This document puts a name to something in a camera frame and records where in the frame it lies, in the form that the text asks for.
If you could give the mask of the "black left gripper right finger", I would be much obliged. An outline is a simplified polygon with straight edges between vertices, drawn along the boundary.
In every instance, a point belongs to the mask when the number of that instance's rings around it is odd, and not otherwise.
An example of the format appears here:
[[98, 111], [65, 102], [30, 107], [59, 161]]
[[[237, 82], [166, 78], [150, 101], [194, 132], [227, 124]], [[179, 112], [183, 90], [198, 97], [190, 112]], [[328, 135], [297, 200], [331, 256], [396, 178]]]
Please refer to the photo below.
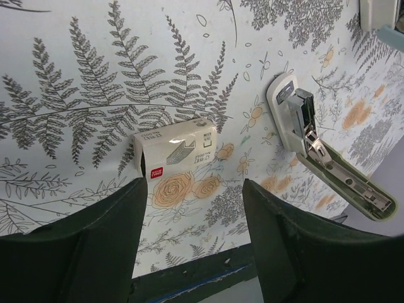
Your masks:
[[403, 237], [303, 211], [246, 179], [247, 226], [265, 302], [402, 302]]

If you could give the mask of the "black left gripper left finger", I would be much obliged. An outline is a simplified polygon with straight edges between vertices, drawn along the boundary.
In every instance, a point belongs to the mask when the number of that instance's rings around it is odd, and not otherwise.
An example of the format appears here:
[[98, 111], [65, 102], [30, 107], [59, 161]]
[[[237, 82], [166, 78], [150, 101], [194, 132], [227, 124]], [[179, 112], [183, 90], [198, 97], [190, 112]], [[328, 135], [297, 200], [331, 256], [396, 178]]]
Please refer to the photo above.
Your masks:
[[138, 178], [29, 234], [1, 237], [1, 301], [126, 302], [147, 196]]

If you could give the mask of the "floral patterned table mat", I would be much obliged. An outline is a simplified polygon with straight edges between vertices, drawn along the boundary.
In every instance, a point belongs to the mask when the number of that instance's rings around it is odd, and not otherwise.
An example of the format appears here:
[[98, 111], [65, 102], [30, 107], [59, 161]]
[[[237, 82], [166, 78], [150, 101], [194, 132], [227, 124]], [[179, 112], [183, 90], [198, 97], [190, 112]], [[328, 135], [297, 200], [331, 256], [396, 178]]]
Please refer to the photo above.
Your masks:
[[296, 76], [319, 136], [371, 175], [403, 136], [403, 53], [359, 16], [358, 1], [2, 1], [1, 235], [120, 190], [138, 175], [132, 134], [195, 117], [217, 127], [213, 161], [151, 182], [134, 276], [247, 244], [247, 178], [339, 215], [265, 95]]

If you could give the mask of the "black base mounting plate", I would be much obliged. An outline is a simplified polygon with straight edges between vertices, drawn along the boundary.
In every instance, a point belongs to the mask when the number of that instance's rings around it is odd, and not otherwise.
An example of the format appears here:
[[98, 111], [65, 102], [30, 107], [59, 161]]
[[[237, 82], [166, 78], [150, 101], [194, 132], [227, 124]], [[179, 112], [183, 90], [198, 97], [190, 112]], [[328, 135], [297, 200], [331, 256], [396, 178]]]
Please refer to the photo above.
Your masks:
[[199, 302], [257, 277], [251, 244], [132, 279], [128, 302]]

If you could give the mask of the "light blue stapler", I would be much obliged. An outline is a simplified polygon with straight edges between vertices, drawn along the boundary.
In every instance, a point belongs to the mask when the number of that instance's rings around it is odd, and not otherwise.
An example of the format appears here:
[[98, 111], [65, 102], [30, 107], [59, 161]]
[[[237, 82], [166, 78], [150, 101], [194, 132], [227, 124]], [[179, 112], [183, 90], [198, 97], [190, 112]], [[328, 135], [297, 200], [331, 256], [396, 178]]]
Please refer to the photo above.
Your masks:
[[360, 0], [360, 27], [403, 52], [403, 0]]

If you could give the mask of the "beige stapler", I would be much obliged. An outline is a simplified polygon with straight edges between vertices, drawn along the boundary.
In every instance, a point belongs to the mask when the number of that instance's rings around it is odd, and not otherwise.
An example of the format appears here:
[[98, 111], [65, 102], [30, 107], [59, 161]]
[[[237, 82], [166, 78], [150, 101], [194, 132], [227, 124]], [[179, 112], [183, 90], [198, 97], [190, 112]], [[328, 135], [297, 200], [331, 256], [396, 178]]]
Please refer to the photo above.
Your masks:
[[317, 134], [314, 95], [299, 87], [296, 76], [282, 73], [266, 92], [283, 147], [316, 177], [365, 217], [375, 222], [392, 218], [398, 203]]

